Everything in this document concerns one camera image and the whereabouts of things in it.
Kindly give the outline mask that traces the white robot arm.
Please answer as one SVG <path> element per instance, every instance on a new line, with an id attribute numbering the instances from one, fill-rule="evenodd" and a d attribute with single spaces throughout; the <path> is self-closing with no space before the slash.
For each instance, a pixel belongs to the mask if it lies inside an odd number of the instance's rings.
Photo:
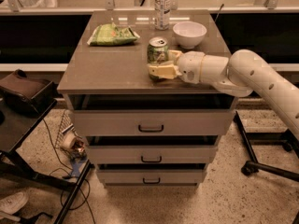
<path id="1" fill-rule="evenodd" d="M 231 57 L 204 52 L 169 52 L 162 63 L 149 63 L 148 72 L 157 78 L 180 78 L 186 83 L 207 84 L 235 97 L 258 93 L 299 139 L 299 89 L 277 73 L 253 51 L 241 49 Z"/>

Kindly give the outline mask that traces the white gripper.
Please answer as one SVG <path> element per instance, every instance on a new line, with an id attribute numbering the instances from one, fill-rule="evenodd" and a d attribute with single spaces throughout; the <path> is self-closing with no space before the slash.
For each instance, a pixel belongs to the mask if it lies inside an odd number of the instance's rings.
<path id="1" fill-rule="evenodd" d="M 200 66 L 205 53 L 189 51 L 181 54 L 180 50 L 170 49 L 168 51 L 168 60 L 177 63 L 177 65 L 173 63 L 148 64 L 149 76 L 152 79 L 174 79 L 181 75 L 180 79 L 182 81 L 197 84 L 200 79 Z"/>

